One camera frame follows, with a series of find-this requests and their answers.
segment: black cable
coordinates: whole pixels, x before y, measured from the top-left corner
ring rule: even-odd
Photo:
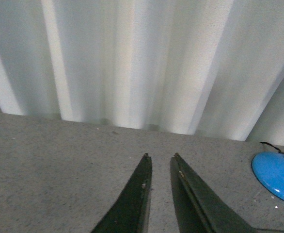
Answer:
[[[271,146],[271,147],[275,148],[275,149],[278,151],[278,153],[284,154],[284,152],[283,152],[282,150],[280,150],[280,148],[275,147],[274,145],[272,145],[272,144],[269,143],[269,142],[260,142],[260,143],[261,143],[261,144],[266,144],[266,145],[268,145],[268,146]]]

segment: curtain fold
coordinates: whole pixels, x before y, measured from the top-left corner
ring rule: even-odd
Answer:
[[[284,1],[0,1],[0,108],[284,145]]]

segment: white curtain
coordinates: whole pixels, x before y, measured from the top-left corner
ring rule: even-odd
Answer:
[[[0,1],[0,109],[284,145],[284,1]]]

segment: gray concrete floor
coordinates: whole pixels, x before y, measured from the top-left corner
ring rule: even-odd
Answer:
[[[178,232],[169,171],[175,152],[253,227],[284,231],[284,201],[251,169],[252,158],[267,150],[258,143],[0,113],[0,233],[91,231],[146,152],[153,161],[150,233]]]

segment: blue plastic base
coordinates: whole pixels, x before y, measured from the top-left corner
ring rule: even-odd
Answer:
[[[259,153],[252,161],[252,168],[260,183],[284,200],[284,155],[273,152]]]

